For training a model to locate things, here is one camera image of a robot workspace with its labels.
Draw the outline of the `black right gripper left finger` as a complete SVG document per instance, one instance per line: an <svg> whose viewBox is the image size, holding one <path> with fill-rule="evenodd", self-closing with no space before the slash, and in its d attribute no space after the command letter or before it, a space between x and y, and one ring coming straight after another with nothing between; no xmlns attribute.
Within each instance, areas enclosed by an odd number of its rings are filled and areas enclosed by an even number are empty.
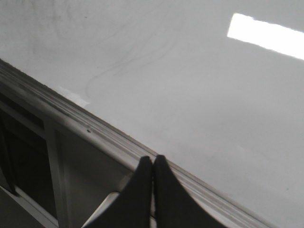
<svg viewBox="0 0 304 228"><path fill-rule="evenodd" d="M149 228L152 198L152 162L143 156L124 189L85 228Z"/></svg>

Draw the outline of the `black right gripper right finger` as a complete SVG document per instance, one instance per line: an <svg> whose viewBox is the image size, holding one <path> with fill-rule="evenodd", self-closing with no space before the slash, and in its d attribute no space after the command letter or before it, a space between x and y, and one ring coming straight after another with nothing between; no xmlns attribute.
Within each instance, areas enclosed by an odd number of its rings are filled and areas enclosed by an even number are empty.
<svg viewBox="0 0 304 228"><path fill-rule="evenodd" d="M190 196L163 155L153 164L155 217L158 228L223 228Z"/></svg>

